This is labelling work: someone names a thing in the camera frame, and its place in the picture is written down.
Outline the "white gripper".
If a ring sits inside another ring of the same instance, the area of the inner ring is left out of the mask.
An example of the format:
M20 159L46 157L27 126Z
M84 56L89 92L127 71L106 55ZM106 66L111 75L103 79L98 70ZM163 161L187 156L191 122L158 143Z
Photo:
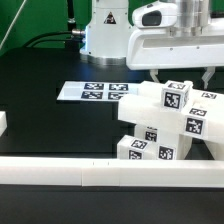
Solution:
M154 82L159 82L157 70L207 67L202 76L207 85L215 67L224 66L224 27L209 25L201 35L188 37L171 36L165 28L136 29L126 64L131 70L150 70Z

